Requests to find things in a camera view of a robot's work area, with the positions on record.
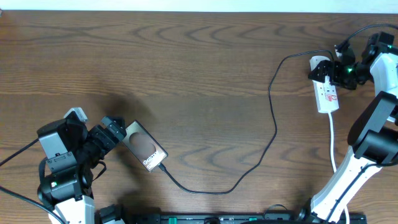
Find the gold Samsung Galaxy smartphone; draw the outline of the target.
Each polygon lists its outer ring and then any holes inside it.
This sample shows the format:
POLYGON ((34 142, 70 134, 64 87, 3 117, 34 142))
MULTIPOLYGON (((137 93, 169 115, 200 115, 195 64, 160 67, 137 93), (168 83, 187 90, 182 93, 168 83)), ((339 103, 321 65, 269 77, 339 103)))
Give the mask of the gold Samsung Galaxy smartphone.
POLYGON ((166 150, 150 135, 138 120, 134 120, 126 128, 126 133, 127 135, 123 139, 123 144, 133 153, 148 172, 152 172, 168 157, 166 150))

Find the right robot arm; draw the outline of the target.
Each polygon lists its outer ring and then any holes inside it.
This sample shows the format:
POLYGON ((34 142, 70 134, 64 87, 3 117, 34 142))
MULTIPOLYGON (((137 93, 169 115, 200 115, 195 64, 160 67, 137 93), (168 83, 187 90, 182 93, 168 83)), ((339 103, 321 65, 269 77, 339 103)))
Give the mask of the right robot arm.
POLYGON ((298 221, 338 223, 349 201, 368 179, 383 167, 397 165, 397 131, 385 126, 388 121, 397 123, 397 47, 393 42, 391 34, 373 34, 360 62, 348 40, 335 47, 338 60, 311 58, 308 78, 322 90, 316 98, 336 99, 325 89, 326 84, 355 90, 367 81, 374 84, 375 97, 349 131, 343 162, 326 186, 301 209, 298 221))

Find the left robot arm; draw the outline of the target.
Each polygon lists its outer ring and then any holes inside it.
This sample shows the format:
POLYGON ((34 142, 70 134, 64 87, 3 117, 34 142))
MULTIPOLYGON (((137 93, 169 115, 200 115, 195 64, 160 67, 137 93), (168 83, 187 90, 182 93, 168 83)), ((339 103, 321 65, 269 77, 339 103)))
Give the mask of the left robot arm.
POLYGON ((92 170, 126 137, 122 117, 105 116, 100 125, 87 129, 76 112, 37 131, 47 156, 39 166, 39 200, 49 210, 52 223, 94 223, 92 170))

